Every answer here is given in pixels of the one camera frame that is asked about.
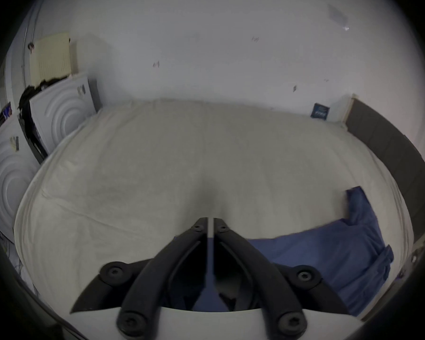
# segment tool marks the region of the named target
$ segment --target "black plastic bracket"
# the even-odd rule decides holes
[[[275,266],[291,285],[302,308],[332,314],[349,314],[345,303],[323,280],[316,268],[306,265],[288,267],[275,264]]]
[[[199,219],[153,259],[105,264],[72,312],[121,307],[116,324],[127,339],[151,339],[161,306],[191,310],[204,288],[208,219]],[[311,266],[270,263],[249,241],[214,219],[216,289],[230,311],[261,308],[270,340],[296,339],[307,327],[302,309],[348,314]]]
[[[157,310],[170,275],[202,241],[206,241],[208,219],[195,224],[165,246],[137,276],[130,287],[116,320],[127,339],[151,338],[157,327]]]
[[[146,259],[132,264],[105,264],[77,298],[71,313],[120,307],[132,282],[149,261]]]

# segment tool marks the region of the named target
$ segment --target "white wall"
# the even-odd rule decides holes
[[[61,31],[105,105],[166,97],[309,114],[355,93],[425,159],[425,63],[391,0],[44,0],[35,39]]]

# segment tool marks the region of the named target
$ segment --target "white surface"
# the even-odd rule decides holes
[[[44,0],[35,39],[62,31],[105,106],[177,98],[309,115],[356,93],[425,160],[425,61],[391,0]]]
[[[345,123],[353,105],[354,98],[344,97],[333,103],[326,118],[327,122]]]
[[[66,320],[89,340],[123,340],[116,328],[119,308],[70,314]],[[362,322],[350,315],[304,310],[307,330],[301,340],[341,340]],[[161,308],[156,340],[264,340],[261,309],[237,312],[193,312]]]
[[[50,154],[63,138],[96,113],[88,77],[79,74],[42,90],[30,100],[30,110],[41,142]]]
[[[8,49],[5,58],[5,90],[6,90],[6,99],[11,103],[11,109],[13,113],[17,113],[17,106],[14,101],[13,94],[13,83],[11,82],[11,67],[12,67],[12,59],[13,59],[13,45]]]
[[[93,116],[45,161],[19,207],[16,247],[64,316],[102,265],[152,258],[200,217],[273,238],[347,216],[345,190],[357,185],[394,253],[382,294],[413,234],[394,179],[362,142],[289,113],[135,102]]]
[[[19,137],[19,151],[9,141]],[[0,232],[14,241],[13,221],[19,203],[39,163],[28,146],[14,114],[0,127]]]

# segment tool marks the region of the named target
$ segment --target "bed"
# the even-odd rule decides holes
[[[398,130],[360,101],[342,103],[339,111],[333,123],[170,100],[104,109],[61,142],[30,184],[14,224],[19,256],[42,297],[67,316],[102,264],[151,258],[196,218],[227,218],[246,238],[273,238],[345,217],[345,191],[360,185],[394,251],[389,278],[362,317],[425,229],[425,198],[415,194],[418,186],[425,193],[425,163],[410,143],[402,145],[407,139]],[[391,136],[382,141],[386,125]],[[261,134],[267,127],[270,132]],[[293,141],[289,133],[299,127],[302,135]],[[207,144],[198,135],[205,131],[214,133]],[[301,151],[307,160],[300,160]],[[315,161],[324,155],[329,166]],[[394,155],[401,159],[394,161]],[[167,168],[167,158],[175,167]],[[404,160],[416,167],[411,179],[398,174]],[[293,163],[296,169],[284,172]],[[117,180],[123,168],[125,179]],[[55,220],[45,220],[49,213]],[[280,220],[287,213],[289,220]]]

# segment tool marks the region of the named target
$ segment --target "blue blanket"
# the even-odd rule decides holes
[[[269,261],[315,267],[357,316],[387,279],[393,253],[385,246],[373,209],[361,187],[346,191],[349,218],[272,239],[250,239]],[[212,243],[208,243],[206,287],[194,311],[227,311],[214,288]]]

